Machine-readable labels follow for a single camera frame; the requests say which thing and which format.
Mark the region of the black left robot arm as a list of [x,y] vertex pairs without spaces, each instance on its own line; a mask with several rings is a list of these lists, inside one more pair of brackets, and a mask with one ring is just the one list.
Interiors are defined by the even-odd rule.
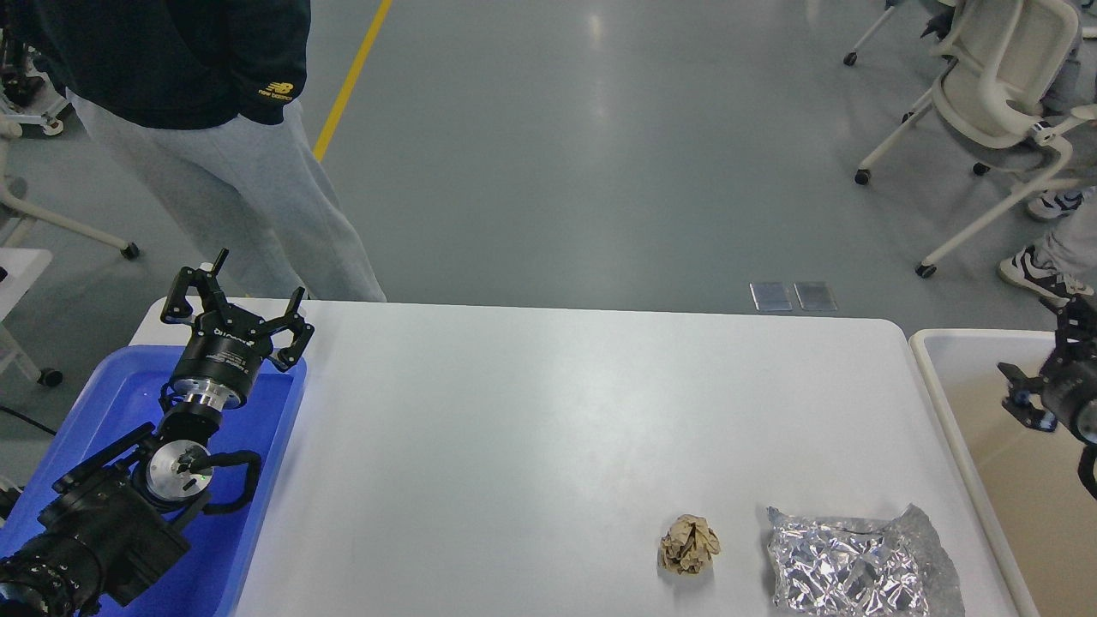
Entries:
[[263,319],[228,301],[208,268],[181,268],[160,314],[184,324],[189,341],[159,395],[162,418],[145,422],[59,476],[39,512],[43,530],[3,558],[4,616],[94,616],[108,596],[125,606],[189,551],[184,528],[204,514],[238,512],[255,500],[262,456],[212,452],[225,410],[247,404],[262,364],[285,374],[314,327],[291,293],[285,312]]

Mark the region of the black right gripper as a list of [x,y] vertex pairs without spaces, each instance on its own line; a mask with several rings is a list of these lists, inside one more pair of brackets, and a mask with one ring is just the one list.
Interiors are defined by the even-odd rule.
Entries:
[[1043,375],[1026,375],[1021,368],[998,363],[1007,380],[1003,410],[1026,428],[1053,433],[1061,422],[1086,445],[1096,445],[1096,303],[1094,296],[1073,296],[1055,306],[1054,368],[1051,411],[1039,410],[1032,399],[1047,386]]

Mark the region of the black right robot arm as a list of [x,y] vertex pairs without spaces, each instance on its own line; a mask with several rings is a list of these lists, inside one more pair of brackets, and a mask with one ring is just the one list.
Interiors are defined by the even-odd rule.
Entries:
[[1003,410],[1025,427],[1053,433],[1065,427],[1082,444],[1077,475],[1088,494],[1096,496],[1096,308],[1094,298],[1075,294],[1064,303],[1042,298],[1058,319],[1054,346],[1037,375],[1000,362],[1008,382]]

